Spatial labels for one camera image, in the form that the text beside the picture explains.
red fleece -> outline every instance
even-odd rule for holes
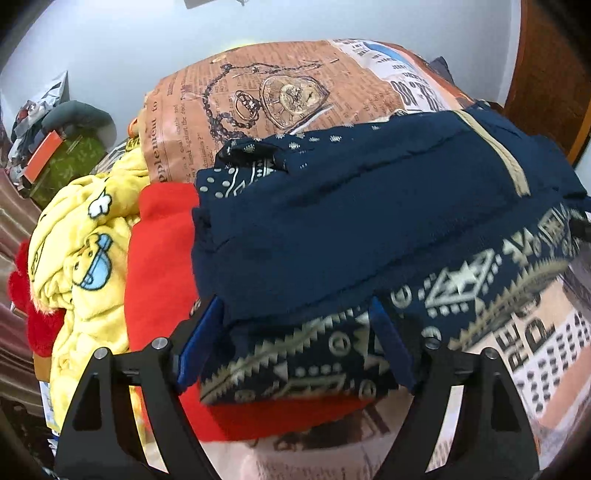
[[[139,196],[141,221],[134,226],[129,242],[125,288],[125,320],[133,351],[156,337],[170,336],[198,298],[191,271],[195,232],[191,209],[198,205],[199,197],[191,184],[155,183]],[[195,435],[204,442],[307,430],[368,404],[343,395],[206,406],[199,401],[198,385],[190,387],[180,400]]]
[[[65,310],[59,309],[52,314],[38,312],[31,301],[31,290],[27,274],[29,240],[18,248],[14,260],[17,270],[8,277],[8,295],[15,306],[27,314],[27,339],[31,350],[39,356],[51,356],[53,344],[61,326],[64,325]]]

yellow blanket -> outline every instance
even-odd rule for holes
[[[92,353],[128,349],[123,309],[127,250],[139,220],[138,196],[149,183],[141,149],[121,157],[107,174],[61,189],[41,213],[29,248],[31,297],[37,308],[66,309],[51,356],[50,394],[61,429]],[[132,391],[143,437],[141,403]]]

wooden door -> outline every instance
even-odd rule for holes
[[[521,38],[504,114],[529,135],[554,140],[570,163],[591,127],[591,75],[537,0],[522,0]]]

wooden door frame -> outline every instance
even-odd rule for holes
[[[519,45],[517,47],[517,58],[515,59],[513,78],[511,79],[511,86],[509,87],[509,93],[507,95],[507,100],[505,102],[505,107],[503,110],[503,113],[506,116],[509,116],[513,100],[515,99],[515,95],[517,94],[517,82],[515,80],[519,79],[523,69],[523,61],[525,57],[525,38],[527,35],[528,12],[532,1],[536,0],[521,0],[521,26],[519,30]],[[585,116],[579,129],[579,133],[577,133],[577,137],[575,138],[567,154],[567,159],[571,165],[574,164],[579,158],[581,150],[587,142],[587,138],[589,137],[590,131],[591,100],[589,101],[589,105],[587,106],[587,111],[585,112]]]

navy blue cloth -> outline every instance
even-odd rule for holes
[[[454,112],[232,141],[198,172],[193,271],[226,331],[202,401],[412,388],[413,338],[468,348],[567,267],[586,195],[574,171],[550,141],[467,111],[530,194]]]

